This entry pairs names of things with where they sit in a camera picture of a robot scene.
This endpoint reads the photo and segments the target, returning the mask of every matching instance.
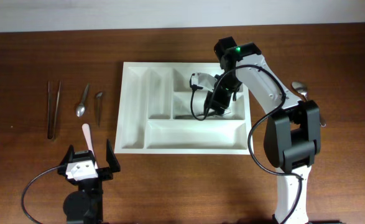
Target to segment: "metal spoon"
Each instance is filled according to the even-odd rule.
[[[99,127],[99,122],[101,121],[101,98],[103,92],[99,92],[95,95],[96,98],[96,124]]]
[[[292,87],[297,93],[301,94],[305,98],[305,101],[308,101],[308,88],[305,84],[292,82]],[[319,120],[320,126],[326,127],[326,120],[321,116],[321,114],[319,114]]]
[[[83,96],[81,97],[81,102],[76,107],[76,115],[78,117],[81,117],[83,115],[83,113],[85,112],[84,102],[87,99],[87,93],[88,93],[89,87],[90,87],[90,84],[87,84],[87,86],[85,87]]]

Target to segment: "utensil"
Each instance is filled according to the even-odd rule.
[[[51,91],[50,91],[50,82],[48,82],[48,112],[47,112],[47,139],[55,139],[55,130],[57,128],[57,118],[58,118],[58,105],[59,105],[59,97],[60,97],[60,84],[61,81],[59,81],[59,87],[58,87],[58,95],[57,95],[57,103],[55,105],[55,114],[53,116],[53,121],[51,121]]]
[[[76,107],[76,115],[78,117],[83,116],[84,112],[85,112],[85,106],[84,106],[84,102],[87,99],[87,94],[88,94],[88,89],[90,88],[90,84],[87,84],[87,86],[85,87],[83,96],[81,97],[81,102],[77,105]]]
[[[304,97],[305,101],[308,101],[308,88],[305,84],[300,82],[292,82],[292,87],[297,93],[301,94]],[[326,120],[321,114],[319,114],[319,120],[320,126],[326,127]]]
[[[94,148],[93,148],[93,142],[92,142],[92,139],[91,139],[90,125],[83,124],[83,126],[81,128],[83,129],[83,134],[84,134],[84,137],[85,137],[85,141],[87,142],[88,150],[90,150],[91,152],[93,152],[93,155],[95,157]]]
[[[96,99],[96,124],[99,127],[99,122],[101,121],[101,108],[102,108],[102,92],[99,92],[95,95]]]
[[[224,116],[226,114],[229,114],[229,113],[231,113],[231,109],[228,108],[224,111],[224,113],[222,115],[218,115],[218,114],[216,114],[215,111],[212,111],[212,112],[208,113],[207,117],[209,117],[209,116],[222,117],[222,116]],[[197,114],[196,117],[204,116],[204,115],[205,115],[204,113],[200,113],[200,114]],[[178,116],[175,116],[175,119],[193,119],[193,116],[192,116],[192,114],[178,115]]]

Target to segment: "brown tabletop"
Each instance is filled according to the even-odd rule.
[[[216,62],[213,46],[233,36],[255,42],[286,86],[305,82],[327,120],[308,181],[310,220],[365,223],[365,24],[91,30],[0,34],[0,223],[29,223],[20,199],[25,185],[56,166],[68,146],[86,149],[91,124],[105,165],[115,140],[123,62]],[[62,81],[57,138],[47,140],[47,82]],[[87,83],[87,111],[75,115]],[[94,95],[104,91],[102,125]],[[252,122],[263,114],[251,96]],[[260,161],[265,125],[254,135]],[[236,223],[270,219],[276,178],[249,156],[118,154],[122,171],[104,182],[110,223]],[[64,223],[65,197],[76,190],[52,173],[29,189],[25,203],[44,223]]]

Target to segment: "white background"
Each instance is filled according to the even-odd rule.
[[[0,32],[365,22],[365,0],[0,0]]]

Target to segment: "cable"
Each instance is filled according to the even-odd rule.
[[[268,117],[272,116],[274,113],[276,113],[278,110],[280,110],[285,101],[286,101],[286,93],[284,92],[283,90],[283,87],[282,85],[279,83],[279,81],[275,78],[275,76],[273,76],[270,72],[268,72],[266,69],[260,67],[260,66],[257,66],[257,65],[240,65],[240,66],[237,66],[227,72],[224,72],[222,75],[221,75],[221,78],[218,80],[216,86],[214,87],[214,91],[213,91],[213,94],[211,94],[211,98],[208,102],[208,107],[206,109],[206,111],[204,112],[205,116],[203,119],[198,119],[195,114],[193,113],[193,108],[192,108],[192,101],[193,101],[193,95],[195,93],[195,90],[192,91],[192,98],[191,98],[191,101],[190,101],[190,110],[192,112],[192,116],[199,120],[199,121],[203,121],[204,119],[206,119],[207,115],[208,115],[208,112],[211,108],[211,104],[213,103],[213,99],[214,99],[214,96],[215,96],[215,91],[218,89],[218,85],[219,83],[221,83],[221,80],[229,73],[237,70],[237,69],[240,69],[240,68],[255,68],[255,69],[258,69],[259,71],[262,71],[264,72],[265,74],[267,74],[269,76],[269,78],[272,79],[272,81],[274,81],[274,83],[277,85],[277,87],[279,88],[280,92],[282,93],[282,102],[280,103],[279,106],[277,106],[275,109],[273,109],[271,112],[267,113],[265,116],[263,116],[260,120],[258,120],[254,126],[251,128],[250,132],[249,132],[249,136],[247,137],[247,145],[248,145],[248,148],[249,148],[249,152],[250,152],[250,155],[251,155],[251,158],[253,159],[253,161],[265,172],[269,173],[269,174],[272,174],[272,175],[277,175],[277,176],[294,176],[298,179],[298,190],[297,190],[297,196],[295,197],[295,201],[294,201],[294,204],[289,212],[289,214],[287,214],[287,216],[284,218],[284,220],[280,223],[280,224],[284,224],[290,217],[291,215],[293,214],[295,208],[297,207],[298,205],[298,201],[300,200],[300,197],[301,197],[301,192],[302,192],[302,180],[303,178],[301,176],[299,176],[298,174],[294,174],[294,173],[291,173],[291,174],[286,174],[286,173],[280,173],[280,172],[274,172],[272,170],[269,170],[267,169],[266,167],[264,167],[258,160],[257,158],[255,157],[254,155],[254,152],[251,148],[251,138],[252,138],[252,134],[254,133],[254,130],[256,130],[256,128],[262,123],[264,122]]]
[[[32,220],[34,223],[38,223],[38,224],[42,224],[41,222],[37,221],[36,219],[34,219],[26,210],[25,208],[25,194],[27,192],[27,189],[29,189],[29,187],[40,177],[42,177],[43,175],[45,174],[48,174],[49,172],[53,171],[53,170],[56,170],[58,168],[61,168],[61,167],[64,167],[65,165],[60,165],[60,166],[56,166],[56,167],[53,167],[49,170],[46,170],[44,172],[42,172],[41,174],[39,174],[37,177],[34,177],[33,180],[31,180],[27,186],[25,187],[25,189],[23,190],[23,193],[22,193],[22,198],[21,198],[21,206],[22,206],[22,210],[23,212],[25,213],[25,215],[30,219]]]

